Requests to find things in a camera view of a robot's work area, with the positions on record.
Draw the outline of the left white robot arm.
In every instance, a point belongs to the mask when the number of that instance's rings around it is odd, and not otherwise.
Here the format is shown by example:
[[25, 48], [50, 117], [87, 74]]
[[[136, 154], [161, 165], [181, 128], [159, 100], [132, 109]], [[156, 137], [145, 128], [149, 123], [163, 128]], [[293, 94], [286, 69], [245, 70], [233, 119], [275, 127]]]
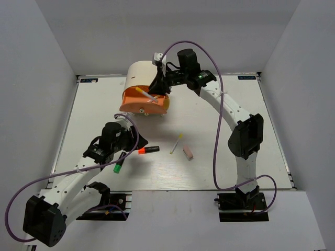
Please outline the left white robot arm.
[[23, 230], [48, 247], [55, 246], [66, 228], [91, 208], [110, 204], [107, 185], [92, 181], [114, 154], [141, 149], [148, 144], [136, 127], [123, 120], [108, 122], [83, 153], [73, 174], [67, 174], [51, 190], [28, 199]]

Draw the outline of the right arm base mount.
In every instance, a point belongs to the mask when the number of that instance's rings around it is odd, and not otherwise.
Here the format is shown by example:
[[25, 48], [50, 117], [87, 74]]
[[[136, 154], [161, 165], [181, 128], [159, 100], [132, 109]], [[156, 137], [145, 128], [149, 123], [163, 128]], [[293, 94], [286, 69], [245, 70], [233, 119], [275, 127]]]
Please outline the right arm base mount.
[[214, 199], [218, 206], [219, 220], [222, 223], [238, 222], [268, 222], [267, 212], [260, 213], [267, 208], [264, 193], [256, 197], [244, 206], [235, 193], [218, 193]]

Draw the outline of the yellow white pen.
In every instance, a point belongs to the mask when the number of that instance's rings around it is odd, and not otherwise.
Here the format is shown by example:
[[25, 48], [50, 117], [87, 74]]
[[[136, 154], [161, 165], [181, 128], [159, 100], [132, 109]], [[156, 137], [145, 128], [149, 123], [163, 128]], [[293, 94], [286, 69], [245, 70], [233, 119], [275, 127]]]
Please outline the yellow white pen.
[[142, 90], [139, 87], [136, 87], [135, 90], [138, 91], [139, 93], [143, 94], [145, 97], [151, 96], [151, 95], [149, 95], [147, 92], [145, 92], [144, 90]]
[[174, 153], [174, 151], [175, 151], [175, 149], [176, 149], [176, 147], [177, 147], [177, 145], [178, 145], [178, 143], [179, 143], [179, 141], [180, 141], [180, 139], [181, 139], [182, 137], [183, 137], [183, 134], [180, 133], [179, 136], [178, 136], [178, 138], [177, 138], [177, 140], [176, 140], [176, 142], [174, 143], [173, 147], [172, 147], [171, 150], [170, 150], [170, 154], [171, 154], [171, 155]]
[[147, 96], [148, 101], [147, 102], [158, 102], [158, 98], [160, 98], [160, 95], [156, 95], [154, 97], [152, 96]]

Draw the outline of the green highlighter marker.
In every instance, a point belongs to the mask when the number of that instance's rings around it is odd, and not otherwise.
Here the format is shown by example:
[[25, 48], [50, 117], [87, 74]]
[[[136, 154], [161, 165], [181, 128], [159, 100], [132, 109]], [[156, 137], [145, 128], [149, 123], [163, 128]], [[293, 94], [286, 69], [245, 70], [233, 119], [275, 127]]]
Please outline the green highlighter marker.
[[122, 152], [118, 161], [116, 162], [115, 164], [115, 167], [113, 169], [113, 172], [116, 173], [116, 174], [119, 174], [120, 173], [120, 170], [123, 166], [123, 163], [124, 163], [124, 160], [125, 160], [125, 156], [127, 155], [127, 152]]

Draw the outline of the orange highlighter marker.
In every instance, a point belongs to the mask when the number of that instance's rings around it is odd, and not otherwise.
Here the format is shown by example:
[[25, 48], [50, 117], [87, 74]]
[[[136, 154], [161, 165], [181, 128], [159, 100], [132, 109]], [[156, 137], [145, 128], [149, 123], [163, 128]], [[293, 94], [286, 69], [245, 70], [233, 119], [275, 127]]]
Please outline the orange highlighter marker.
[[159, 146], [148, 146], [148, 147], [143, 147], [138, 150], [138, 154], [148, 154], [148, 153], [154, 153], [154, 152], [159, 152], [160, 147]]

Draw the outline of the orange drawer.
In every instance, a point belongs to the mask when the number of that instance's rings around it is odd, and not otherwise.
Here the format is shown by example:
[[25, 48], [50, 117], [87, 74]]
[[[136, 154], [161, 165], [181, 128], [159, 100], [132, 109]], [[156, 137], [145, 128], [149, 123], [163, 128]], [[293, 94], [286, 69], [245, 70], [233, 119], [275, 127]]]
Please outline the orange drawer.
[[144, 94], [137, 91], [137, 88], [141, 88], [145, 92], [149, 91], [149, 86], [145, 85], [131, 86], [126, 88], [122, 94], [122, 103], [119, 108], [120, 111], [131, 113], [145, 113], [148, 115], [164, 115], [167, 113], [167, 110], [170, 106], [170, 99], [168, 95], [153, 95], [153, 98], [157, 100], [157, 102], [155, 102]]

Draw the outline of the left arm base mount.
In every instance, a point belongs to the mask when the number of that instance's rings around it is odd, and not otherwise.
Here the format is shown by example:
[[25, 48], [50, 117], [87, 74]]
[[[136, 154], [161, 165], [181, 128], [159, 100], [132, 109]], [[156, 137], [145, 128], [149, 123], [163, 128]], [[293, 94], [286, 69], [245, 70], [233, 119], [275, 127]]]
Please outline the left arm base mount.
[[110, 192], [109, 197], [98, 207], [102, 209], [85, 212], [77, 221], [126, 221], [130, 214], [131, 191]]

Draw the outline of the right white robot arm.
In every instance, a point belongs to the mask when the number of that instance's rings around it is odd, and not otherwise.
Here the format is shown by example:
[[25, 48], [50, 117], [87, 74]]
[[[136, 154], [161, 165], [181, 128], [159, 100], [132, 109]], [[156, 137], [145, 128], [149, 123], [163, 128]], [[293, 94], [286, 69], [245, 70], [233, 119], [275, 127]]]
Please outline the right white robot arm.
[[228, 148], [236, 158], [236, 201], [247, 209], [255, 203], [259, 192], [256, 158], [263, 141], [264, 119], [258, 113], [253, 115], [243, 109], [225, 93], [220, 80], [211, 71], [201, 68], [193, 49], [181, 50], [177, 57], [179, 65], [173, 71], [167, 66], [165, 55], [154, 54], [152, 63], [157, 67], [157, 74], [149, 86], [149, 94], [169, 94], [173, 86], [185, 84], [220, 114], [232, 131]]

